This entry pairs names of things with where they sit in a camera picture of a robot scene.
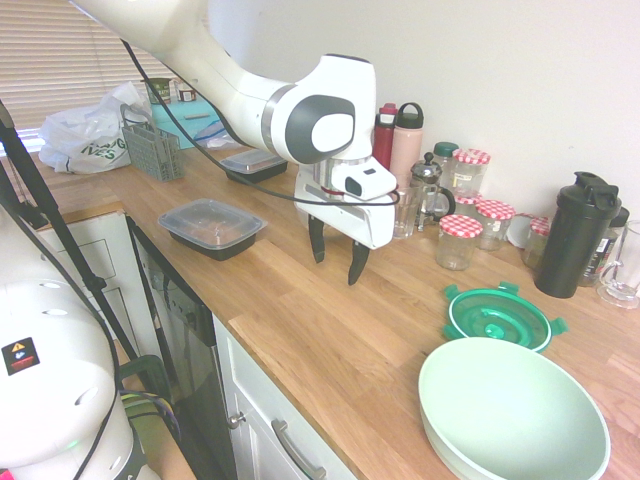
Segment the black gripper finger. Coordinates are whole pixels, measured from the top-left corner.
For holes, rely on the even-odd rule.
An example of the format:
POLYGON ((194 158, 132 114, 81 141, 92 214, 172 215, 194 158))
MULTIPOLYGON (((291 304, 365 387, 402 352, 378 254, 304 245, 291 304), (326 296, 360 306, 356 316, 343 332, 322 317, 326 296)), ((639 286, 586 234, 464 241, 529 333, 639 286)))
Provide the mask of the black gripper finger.
POLYGON ((314 260, 321 263, 325 259, 324 222, 309 215, 308 230, 314 260))
POLYGON ((348 271, 348 285, 352 286, 359 280, 370 254, 370 248, 354 240, 352 242, 352 261, 348 271))

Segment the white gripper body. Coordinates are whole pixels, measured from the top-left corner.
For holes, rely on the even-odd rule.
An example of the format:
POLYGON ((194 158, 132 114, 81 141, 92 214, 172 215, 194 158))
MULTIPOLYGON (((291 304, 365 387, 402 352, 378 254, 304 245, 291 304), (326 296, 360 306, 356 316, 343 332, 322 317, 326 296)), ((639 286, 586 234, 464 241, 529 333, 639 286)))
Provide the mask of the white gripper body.
POLYGON ((395 207, 368 206, 345 196, 355 206, 329 206, 325 192, 312 178, 310 167, 300 167, 295 181, 296 208, 321 220, 370 249, 378 249, 393 238, 395 207))

